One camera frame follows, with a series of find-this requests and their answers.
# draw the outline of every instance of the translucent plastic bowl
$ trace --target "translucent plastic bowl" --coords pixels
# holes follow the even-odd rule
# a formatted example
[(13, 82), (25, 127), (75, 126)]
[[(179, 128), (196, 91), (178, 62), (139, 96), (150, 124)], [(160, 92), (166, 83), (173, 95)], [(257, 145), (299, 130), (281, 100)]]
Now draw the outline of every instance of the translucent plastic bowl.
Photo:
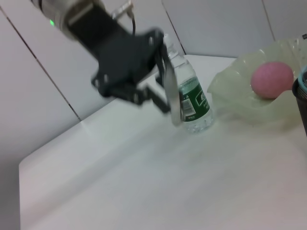
[(245, 119), (256, 122), (299, 116), (291, 90), (282, 93), (275, 100), (261, 99), (253, 92), (250, 86), (253, 72), (269, 61), (286, 63), (297, 78), (302, 67), (307, 65), (307, 40), (277, 41), (268, 48), (239, 57), (211, 82), (208, 92), (212, 94), (214, 106), (228, 108)]

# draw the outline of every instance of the black cup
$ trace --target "black cup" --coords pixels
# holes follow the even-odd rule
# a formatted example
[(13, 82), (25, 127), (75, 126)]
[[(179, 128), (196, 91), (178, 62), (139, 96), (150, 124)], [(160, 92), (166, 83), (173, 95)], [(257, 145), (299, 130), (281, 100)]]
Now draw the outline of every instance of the black cup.
[(296, 79), (292, 87), (292, 92), (294, 96), (296, 97), (298, 109), (301, 114), (301, 118), (303, 120), (305, 132), (307, 135), (307, 99), (303, 99), (302, 97), (298, 95), (298, 92), (297, 92), (298, 88), (299, 88), (299, 83), (298, 83), (298, 79)]

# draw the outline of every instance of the green bottle label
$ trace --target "green bottle label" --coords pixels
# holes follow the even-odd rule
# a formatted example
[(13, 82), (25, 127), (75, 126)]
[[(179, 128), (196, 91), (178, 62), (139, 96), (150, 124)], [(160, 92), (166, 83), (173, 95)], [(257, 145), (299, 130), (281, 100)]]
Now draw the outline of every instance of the green bottle label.
[(183, 95), (181, 102), (185, 122), (195, 121), (204, 116), (209, 110), (207, 98), (203, 93), (201, 84), (198, 84), (193, 90)]

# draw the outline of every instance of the water bottle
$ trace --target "water bottle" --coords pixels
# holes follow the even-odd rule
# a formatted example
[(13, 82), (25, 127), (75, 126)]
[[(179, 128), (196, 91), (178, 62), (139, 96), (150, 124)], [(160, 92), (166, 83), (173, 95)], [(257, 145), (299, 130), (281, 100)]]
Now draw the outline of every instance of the water bottle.
[(214, 122), (212, 109), (189, 61), (178, 53), (167, 34), (164, 43), (168, 57), (175, 68), (179, 91), (183, 95), (181, 102), (184, 114), (183, 126), (191, 133), (202, 132)]

